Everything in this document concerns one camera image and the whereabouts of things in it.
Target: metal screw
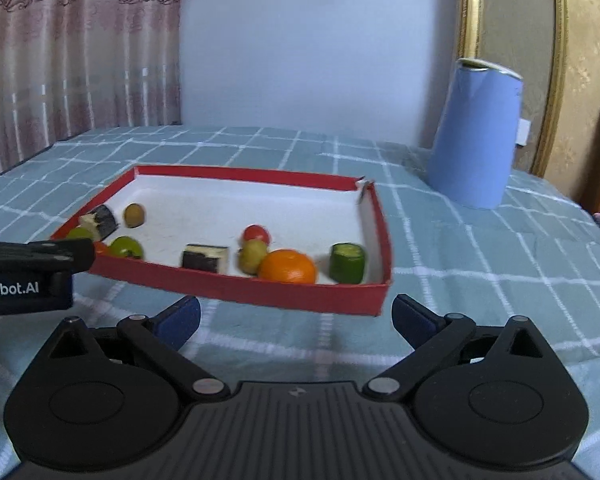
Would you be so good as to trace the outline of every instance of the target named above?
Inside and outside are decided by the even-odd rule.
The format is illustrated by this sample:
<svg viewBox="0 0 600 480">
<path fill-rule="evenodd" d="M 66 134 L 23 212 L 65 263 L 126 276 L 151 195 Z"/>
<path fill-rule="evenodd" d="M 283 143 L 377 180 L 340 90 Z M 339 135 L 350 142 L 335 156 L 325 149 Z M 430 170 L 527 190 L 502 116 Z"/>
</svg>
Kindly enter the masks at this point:
<svg viewBox="0 0 600 480">
<path fill-rule="evenodd" d="M 367 386 L 376 394 L 391 395 L 400 389 L 400 383 L 391 377 L 376 377 L 371 379 Z"/>
<path fill-rule="evenodd" d="M 218 379 L 198 379 L 193 383 L 193 391 L 201 395 L 219 394 L 224 389 L 224 383 Z"/>
</svg>

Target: gold molding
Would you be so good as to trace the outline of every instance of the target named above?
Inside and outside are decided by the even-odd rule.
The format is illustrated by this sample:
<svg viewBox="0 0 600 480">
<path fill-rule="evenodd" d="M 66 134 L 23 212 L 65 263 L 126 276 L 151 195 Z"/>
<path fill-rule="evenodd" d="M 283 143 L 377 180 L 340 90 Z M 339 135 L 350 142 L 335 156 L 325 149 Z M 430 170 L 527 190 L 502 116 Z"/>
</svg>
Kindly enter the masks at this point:
<svg viewBox="0 0 600 480">
<path fill-rule="evenodd" d="M 460 1 L 457 57 L 479 57 L 483 1 Z"/>
<path fill-rule="evenodd" d="M 531 166 L 531 174 L 543 177 L 549 164 L 558 128 L 558 118 L 564 95 L 566 59 L 569 39 L 569 0 L 555 0 L 554 59 L 551 68 L 549 95 L 538 139 L 538 148 Z"/>
</svg>

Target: wallpaper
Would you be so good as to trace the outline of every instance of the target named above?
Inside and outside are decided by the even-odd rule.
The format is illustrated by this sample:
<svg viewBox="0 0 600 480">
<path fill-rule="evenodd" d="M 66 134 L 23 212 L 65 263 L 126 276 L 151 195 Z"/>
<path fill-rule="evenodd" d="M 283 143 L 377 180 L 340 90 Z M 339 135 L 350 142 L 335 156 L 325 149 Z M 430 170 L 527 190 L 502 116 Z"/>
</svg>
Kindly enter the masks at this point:
<svg viewBox="0 0 600 480">
<path fill-rule="evenodd" d="M 544 177 L 579 200 L 599 151 L 600 0 L 570 0 L 564 101 Z"/>
<path fill-rule="evenodd" d="M 536 154 L 554 55 L 554 0 L 484 0 L 480 57 L 524 78 L 522 118 L 531 121 L 528 143 L 515 167 L 529 171 Z"/>
</svg>

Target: tablecloth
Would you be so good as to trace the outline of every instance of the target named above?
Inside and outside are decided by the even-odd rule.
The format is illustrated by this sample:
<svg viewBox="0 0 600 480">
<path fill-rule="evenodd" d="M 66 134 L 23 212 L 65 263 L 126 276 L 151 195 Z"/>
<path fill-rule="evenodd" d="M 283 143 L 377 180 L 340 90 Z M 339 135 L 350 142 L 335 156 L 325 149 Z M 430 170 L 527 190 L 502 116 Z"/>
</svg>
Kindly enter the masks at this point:
<svg viewBox="0 0 600 480">
<path fill-rule="evenodd" d="M 337 173 L 374 180 L 392 240 L 394 283 L 382 315 L 335 316 L 201 299 L 200 329 L 181 353 L 231 386 L 238 380 L 368 380 L 411 352 L 390 305 L 407 293 L 479 324 L 532 318 L 581 388 L 590 423 L 576 463 L 600 480 L 600 229 L 544 180 L 514 171 L 502 205 L 465 208 L 423 180 L 428 151 L 269 128 L 93 130 L 0 176 L 0 240 L 47 238 L 135 164 L 204 164 Z M 0 477 L 17 464 L 2 426 L 6 398 L 68 314 L 113 326 L 178 295 L 75 277 L 69 311 L 0 317 Z"/>
</svg>

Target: red cardboard tray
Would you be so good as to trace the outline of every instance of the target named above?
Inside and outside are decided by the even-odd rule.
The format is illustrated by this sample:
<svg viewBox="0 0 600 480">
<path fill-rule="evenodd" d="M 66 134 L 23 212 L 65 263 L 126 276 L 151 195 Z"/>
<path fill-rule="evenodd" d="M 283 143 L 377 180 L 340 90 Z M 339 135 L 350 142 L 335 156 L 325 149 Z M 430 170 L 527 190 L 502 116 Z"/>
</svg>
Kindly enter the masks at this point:
<svg viewBox="0 0 600 480">
<path fill-rule="evenodd" d="M 141 203 L 144 225 L 129 229 L 125 207 Z M 52 238 L 64 238 L 78 218 L 106 204 L 122 235 L 136 238 L 145 261 L 97 256 L 91 274 L 204 298 L 334 314 L 377 316 L 391 283 L 391 244 L 372 182 L 346 176 L 212 166 L 135 166 L 80 208 Z M 235 265 L 245 227 L 271 234 L 270 250 L 311 256 L 320 269 L 315 285 L 247 277 Z M 360 285 L 340 285 L 326 275 L 331 245 L 356 242 L 367 252 Z M 228 274 L 183 269 L 186 244 L 230 248 Z"/>
</svg>

